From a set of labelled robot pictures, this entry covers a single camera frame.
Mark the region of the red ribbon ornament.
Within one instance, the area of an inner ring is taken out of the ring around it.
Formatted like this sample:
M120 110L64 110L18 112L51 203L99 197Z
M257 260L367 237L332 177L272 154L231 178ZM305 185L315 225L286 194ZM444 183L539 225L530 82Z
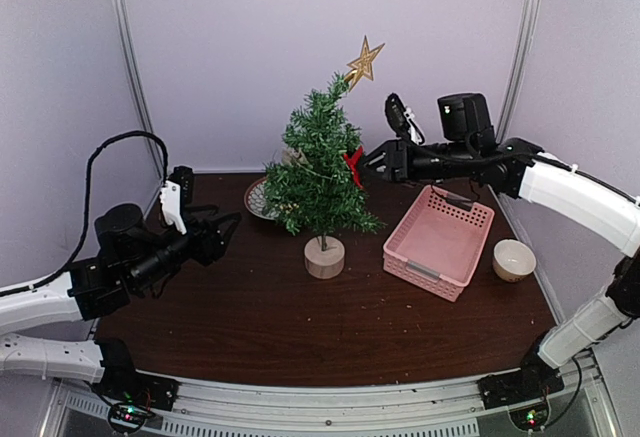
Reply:
M354 184L361 190L364 189L362 180L360 177L359 164L360 159L363 156L364 149L363 146L360 145L355 151L343 154L343 159L351 172L352 180Z

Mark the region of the small green christmas tree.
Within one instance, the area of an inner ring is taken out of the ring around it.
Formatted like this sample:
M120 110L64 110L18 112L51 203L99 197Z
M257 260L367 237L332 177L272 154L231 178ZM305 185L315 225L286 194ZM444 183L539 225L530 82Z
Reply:
M308 164L271 162L265 167L267 211L275 211L276 222L289 233L309 233L305 270L319 280L335 278L344 269L346 249L339 231L374 233L383 227L366 208L367 193L354 184L343 159L362 145L360 129L349 122L341 103L349 91L344 77L334 74L325 90L311 90L291 112L282 141L285 148L302 151ZM297 203L299 209L280 212L280 203Z

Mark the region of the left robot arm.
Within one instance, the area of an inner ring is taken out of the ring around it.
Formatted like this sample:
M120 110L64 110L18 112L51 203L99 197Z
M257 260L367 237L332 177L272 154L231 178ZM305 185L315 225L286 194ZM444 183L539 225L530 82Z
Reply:
M159 298L182 265L208 266L224 256L241 221L221 215L214 205L185 212L185 231L150 231L141 209L118 205L95 222L99 252L66 264L60 271L1 290L1 371L4 374L66 378L106 385L123 401L144 390L126 345L118 339L54 341L24 336L24 330L50 323L91 321L130 304L132 297Z

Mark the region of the gold star ornament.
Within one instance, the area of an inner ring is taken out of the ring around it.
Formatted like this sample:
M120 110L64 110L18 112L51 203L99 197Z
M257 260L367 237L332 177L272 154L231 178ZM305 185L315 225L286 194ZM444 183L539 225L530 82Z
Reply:
M349 91L352 91L362 78L374 80L373 64L384 47L385 43L371 47L368 37L363 36L358 57L347 64L348 72L345 74L344 81L348 85Z

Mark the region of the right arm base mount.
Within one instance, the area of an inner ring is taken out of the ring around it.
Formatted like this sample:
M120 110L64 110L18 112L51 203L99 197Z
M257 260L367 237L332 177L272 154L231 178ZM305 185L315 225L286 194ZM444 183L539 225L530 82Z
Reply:
M551 422L549 397L565 388L559 370L538 356L541 341L539 336L516 370L490 374L477 382L484 409L509 407L511 422L522 431L542 431Z

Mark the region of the burlap bow ornament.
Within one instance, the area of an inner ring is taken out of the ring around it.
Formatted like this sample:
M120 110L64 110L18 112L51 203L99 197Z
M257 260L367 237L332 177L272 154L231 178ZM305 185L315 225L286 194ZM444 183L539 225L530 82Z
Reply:
M283 165L307 165L308 159L305 154L297 149L285 148L281 152L281 163Z

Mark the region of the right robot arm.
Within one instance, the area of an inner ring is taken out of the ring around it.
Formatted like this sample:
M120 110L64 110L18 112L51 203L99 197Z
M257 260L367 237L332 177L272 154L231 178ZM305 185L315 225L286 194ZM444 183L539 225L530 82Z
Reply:
M517 395L530 399L550 383L551 371L638 318L639 202L531 142L498 143L479 93L444 96L438 106L445 139L427 144L409 108L389 95L385 114L395 138L365 153L337 99L312 93L291 114L283 160L266 169L263 214L292 233L312 230L314 244L324 250L337 229L379 227L364 206L365 173L395 183L423 181L426 189L384 244L384 267L451 301L477 266L490 216L481 205L442 189L444 180L487 185L605 238L623 255L613 281L534 343L512 380Z

